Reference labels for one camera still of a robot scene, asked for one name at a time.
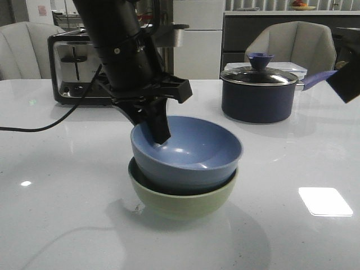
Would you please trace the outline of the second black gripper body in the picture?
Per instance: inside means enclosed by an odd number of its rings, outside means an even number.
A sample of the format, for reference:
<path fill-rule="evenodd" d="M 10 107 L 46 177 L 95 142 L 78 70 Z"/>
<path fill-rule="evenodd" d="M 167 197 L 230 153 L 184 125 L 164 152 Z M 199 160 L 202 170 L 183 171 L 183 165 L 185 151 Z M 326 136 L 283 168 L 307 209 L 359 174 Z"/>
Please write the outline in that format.
<path fill-rule="evenodd" d="M 135 79 L 127 82 L 116 87 L 104 73 L 97 78 L 98 85 L 110 95 L 112 105 L 123 111 L 137 111 L 161 98 L 171 98 L 182 104 L 192 96 L 189 80 L 168 73 L 162 73 L 145 84 Z"/>

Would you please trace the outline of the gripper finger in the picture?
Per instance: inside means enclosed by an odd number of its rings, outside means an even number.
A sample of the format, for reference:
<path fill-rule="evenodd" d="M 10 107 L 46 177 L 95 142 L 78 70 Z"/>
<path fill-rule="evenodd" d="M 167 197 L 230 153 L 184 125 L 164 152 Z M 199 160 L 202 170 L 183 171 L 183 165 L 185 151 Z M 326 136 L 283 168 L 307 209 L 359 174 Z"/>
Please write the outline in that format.
<path fill-rule="evenodd" d="M 147 120 L 145 105 L 133 101 L 118 101 L 115 108 L 122 113 L 134 126 Z"/>
<path fill-rule="evenodd" d="M 144 120 L 154 142 L 158 144 L 163 144 L 171 137 L 167 121 L 167 100 L 165 97 L 157 97 L 147 101 L 142 107 Z"/>

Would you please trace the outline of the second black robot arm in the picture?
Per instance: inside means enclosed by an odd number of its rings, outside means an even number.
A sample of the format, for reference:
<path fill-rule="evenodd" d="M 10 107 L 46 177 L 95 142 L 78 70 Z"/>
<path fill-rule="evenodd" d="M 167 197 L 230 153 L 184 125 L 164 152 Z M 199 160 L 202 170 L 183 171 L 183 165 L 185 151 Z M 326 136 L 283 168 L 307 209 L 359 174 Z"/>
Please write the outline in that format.
<path fill-rule="evenodd" d="M 192 96 L 187 79 L 165 72 L 151 30 L 140 27 L 134 1 L 74 1 L 101 61 L 98 81 L 134 125 L 146 123 L 153 140 L 170 138 L 167 100 Z"/>

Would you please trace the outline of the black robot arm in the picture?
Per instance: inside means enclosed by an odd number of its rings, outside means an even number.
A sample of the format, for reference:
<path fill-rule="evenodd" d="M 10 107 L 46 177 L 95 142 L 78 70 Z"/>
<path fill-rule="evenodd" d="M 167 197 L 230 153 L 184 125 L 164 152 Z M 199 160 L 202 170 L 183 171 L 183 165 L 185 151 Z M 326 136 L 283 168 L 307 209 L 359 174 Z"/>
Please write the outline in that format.
<path fill-rule="evenodd" d="M 338 27 L 333 37 L 339 55 L 326 82 L 347 104 L 359 96 L 359 28 Z"/>

